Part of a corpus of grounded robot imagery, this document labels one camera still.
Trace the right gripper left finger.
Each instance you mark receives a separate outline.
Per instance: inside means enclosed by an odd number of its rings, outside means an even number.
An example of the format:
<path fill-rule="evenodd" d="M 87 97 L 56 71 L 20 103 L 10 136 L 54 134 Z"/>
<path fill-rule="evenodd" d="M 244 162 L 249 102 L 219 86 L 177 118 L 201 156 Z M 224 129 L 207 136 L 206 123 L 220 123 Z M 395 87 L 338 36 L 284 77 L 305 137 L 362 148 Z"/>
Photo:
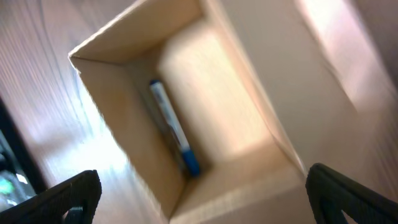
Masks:
<path fill-rule="evenodd" d="M 102 193 L 96 170 L 85 170 L 1 212 L 1 224 L 92 224 Z"/>

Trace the blue whiteboard marker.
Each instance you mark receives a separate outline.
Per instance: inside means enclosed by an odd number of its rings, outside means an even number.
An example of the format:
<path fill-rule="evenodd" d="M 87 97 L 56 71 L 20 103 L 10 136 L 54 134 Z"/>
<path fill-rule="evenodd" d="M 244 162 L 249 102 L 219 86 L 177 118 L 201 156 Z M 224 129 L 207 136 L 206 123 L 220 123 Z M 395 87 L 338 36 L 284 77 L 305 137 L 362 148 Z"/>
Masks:
<path fill-rule="evenodd" d="M 168 124 L 174 139 L 177 142 L 177 147 L 185 163 L 185 167 L 192 177 L 199 176 L 201 173 L 200 165 L 193 151 L 191 150 L 189 142 L 181 127 L 177 115 L 175 114 L 173 106 L 162 82 L 160 80 L 151 80 L 149 82 L 149 88 L 159 105 L 160 111 L 164 116 L 165 121 Z"/>

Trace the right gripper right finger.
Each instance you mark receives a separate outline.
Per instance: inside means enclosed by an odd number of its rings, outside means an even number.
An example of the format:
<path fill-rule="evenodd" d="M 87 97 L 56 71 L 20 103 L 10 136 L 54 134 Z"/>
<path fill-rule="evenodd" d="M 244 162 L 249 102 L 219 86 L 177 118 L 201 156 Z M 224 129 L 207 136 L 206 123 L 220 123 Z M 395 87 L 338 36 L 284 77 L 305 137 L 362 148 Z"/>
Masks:
<path fill-rule="evenodd" d="M 316 163 L 309 169 L 305 187 L 317 224 L 397 223 L 397 203 L 355 182 L 347 176 Z"/>

